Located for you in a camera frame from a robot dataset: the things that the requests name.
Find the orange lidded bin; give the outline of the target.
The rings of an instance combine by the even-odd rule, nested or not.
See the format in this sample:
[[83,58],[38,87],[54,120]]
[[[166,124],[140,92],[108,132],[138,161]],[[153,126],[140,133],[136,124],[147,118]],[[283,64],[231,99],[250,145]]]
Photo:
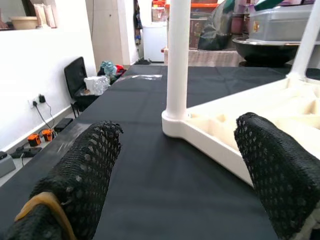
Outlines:
[[218,0],[191,0],[190,18],[207,19],[218,6]]

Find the beige plastic basin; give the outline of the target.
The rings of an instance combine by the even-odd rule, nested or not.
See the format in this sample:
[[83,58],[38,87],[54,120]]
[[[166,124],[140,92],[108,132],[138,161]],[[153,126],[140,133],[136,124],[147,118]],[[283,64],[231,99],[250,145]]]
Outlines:
[[36,16],[13,16],[10,20],[15,30],[34,30],[38,25]]

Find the green pot lid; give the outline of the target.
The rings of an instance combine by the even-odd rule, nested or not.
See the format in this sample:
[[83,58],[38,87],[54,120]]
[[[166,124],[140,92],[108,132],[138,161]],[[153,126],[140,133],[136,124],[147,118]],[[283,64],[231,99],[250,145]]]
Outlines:
[[254,9],[256,11],[272,9],[278,4],[278,0],[258,0],[258,2],[254,5]]

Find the white cabinet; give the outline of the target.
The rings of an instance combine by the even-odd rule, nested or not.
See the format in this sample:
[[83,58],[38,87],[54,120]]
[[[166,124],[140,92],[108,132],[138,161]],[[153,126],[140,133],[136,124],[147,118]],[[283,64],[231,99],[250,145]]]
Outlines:
[[145,60],[163,63],[165,61],[162,49],[167,46],[167,24],[153,22],[143,26],[143,55]]

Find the black power strip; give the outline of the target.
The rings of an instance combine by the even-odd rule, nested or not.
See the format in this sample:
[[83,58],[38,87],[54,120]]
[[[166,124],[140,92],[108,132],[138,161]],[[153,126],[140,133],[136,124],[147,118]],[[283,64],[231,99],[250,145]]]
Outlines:
[[33,158],[42,150],[41,147],[31,147],[31,148],[24,148],[18,147],[12,154],[11,157],[13,159],[18,158]]

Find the black box device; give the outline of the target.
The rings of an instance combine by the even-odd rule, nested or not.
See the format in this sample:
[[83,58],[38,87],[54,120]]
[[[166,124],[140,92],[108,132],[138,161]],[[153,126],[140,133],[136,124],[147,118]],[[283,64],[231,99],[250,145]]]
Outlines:
[[69,117],[63,118],[62,120],[60,120],[60,121],[55,125],[55,127],[54,127],[53,129],[54,129],[54,131],[55,131],[56,133],[60,133],[60,132],[62,132],[72,121],[73,121],[72,118],[69,118]]

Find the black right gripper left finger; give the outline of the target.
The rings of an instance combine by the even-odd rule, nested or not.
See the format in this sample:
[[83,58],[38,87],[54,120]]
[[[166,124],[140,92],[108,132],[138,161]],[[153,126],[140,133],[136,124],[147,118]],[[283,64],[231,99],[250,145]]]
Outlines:
[[[122,127],[111,121],[91,124],[59,162],[33,187],[59,200],[77,240],[93,240],[105,204],[114,165],[121,152]],[[37,205],[4,233],[3,240],[69,240],[50,209]]]

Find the clear crumpled plastic bag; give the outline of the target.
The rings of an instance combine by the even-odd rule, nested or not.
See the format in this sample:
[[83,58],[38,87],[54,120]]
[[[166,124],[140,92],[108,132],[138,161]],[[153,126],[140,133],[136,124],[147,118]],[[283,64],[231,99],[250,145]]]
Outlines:
[[84,82],[90,94],[95,96],[102,95],[111,86],[110,79],[105,75],[86,77]]

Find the black chair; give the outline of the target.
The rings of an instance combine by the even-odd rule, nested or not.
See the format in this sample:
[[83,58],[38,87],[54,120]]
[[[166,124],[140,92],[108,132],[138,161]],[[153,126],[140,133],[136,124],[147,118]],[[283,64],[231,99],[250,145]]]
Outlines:
[[83,112],[86,109],[86,103],[81,97],[86,89],[84,79],[87,77],[84,58],[78,57],[64,68],[64,76],[67,88],[73,103],[71,104],[72,110],[74,107],[77,111]]

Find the beige cloth covered shelf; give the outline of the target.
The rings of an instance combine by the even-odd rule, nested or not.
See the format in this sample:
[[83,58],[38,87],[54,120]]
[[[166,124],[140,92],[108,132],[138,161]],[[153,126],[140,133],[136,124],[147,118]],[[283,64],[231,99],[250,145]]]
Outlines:
[[206,51],[189,49],[189,67],[238,67],[244,62],[236,50]]

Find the large black bowl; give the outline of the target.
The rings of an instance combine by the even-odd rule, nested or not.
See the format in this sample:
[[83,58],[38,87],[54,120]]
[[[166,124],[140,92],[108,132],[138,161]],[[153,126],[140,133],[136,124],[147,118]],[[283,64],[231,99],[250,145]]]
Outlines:
[[263,42],[237,37],[232,40],[237,53],[248,63],[280,67],[292,61],[299,43]]

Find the teal cloth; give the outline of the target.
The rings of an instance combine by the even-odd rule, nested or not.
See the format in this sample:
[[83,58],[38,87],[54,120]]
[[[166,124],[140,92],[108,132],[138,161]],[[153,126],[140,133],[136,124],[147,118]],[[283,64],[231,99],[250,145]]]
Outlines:
[[102,75],[114,76],[117,73],[117,67],[111,61],[103,61],[99,72]]

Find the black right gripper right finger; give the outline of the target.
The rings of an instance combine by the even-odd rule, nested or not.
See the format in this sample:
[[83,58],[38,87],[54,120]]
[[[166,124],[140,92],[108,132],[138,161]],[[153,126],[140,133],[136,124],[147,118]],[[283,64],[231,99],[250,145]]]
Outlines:
[[320,160],[268,119],[247,112],[234,139],[280,240],[320,240]]

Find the white plastic children table top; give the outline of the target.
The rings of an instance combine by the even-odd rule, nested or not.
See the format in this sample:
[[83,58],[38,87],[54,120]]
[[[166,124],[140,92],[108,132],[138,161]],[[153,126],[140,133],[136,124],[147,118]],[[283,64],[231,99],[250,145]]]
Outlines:
[[292,136],[320,159],[320,80],[295,73],[286,78],[187,107],[187,78],[167,80],[162,130],[181,138],[251,184],[234,131],[240,115],[253,112]]

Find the dark hanging clothes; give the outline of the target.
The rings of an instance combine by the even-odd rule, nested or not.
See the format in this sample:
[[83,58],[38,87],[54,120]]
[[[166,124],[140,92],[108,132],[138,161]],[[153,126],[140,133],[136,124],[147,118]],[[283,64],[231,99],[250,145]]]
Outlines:
[[138,0],[133,0],[133,24],[134,24],[134,40],[135,45],[139,46],[141,44],[141,30],[143,29],[141,15],[140,15],[140,6]]

